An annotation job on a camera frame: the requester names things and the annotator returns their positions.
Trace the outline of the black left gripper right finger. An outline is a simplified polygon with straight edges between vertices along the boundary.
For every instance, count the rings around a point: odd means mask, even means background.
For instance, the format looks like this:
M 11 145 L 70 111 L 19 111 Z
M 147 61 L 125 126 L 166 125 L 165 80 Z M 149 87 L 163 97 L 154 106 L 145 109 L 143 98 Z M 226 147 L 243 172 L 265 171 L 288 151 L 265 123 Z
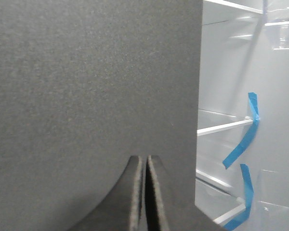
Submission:
M 149 155 L 145 165 L 144 203 L 148 231 L 169 231 L 169 223 L 166 216 L 162 187 L 158 179 L 156 163 L 160 158 Z

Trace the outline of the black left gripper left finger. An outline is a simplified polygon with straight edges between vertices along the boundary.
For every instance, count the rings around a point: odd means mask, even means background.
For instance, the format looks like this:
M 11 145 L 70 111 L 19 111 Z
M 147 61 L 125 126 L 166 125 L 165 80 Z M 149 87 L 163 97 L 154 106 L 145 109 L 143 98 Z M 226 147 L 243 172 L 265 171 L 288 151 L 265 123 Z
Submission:
M 131 156 L 105 198 L 70 231 L 137 231 L 141 218 L 143 162 Z

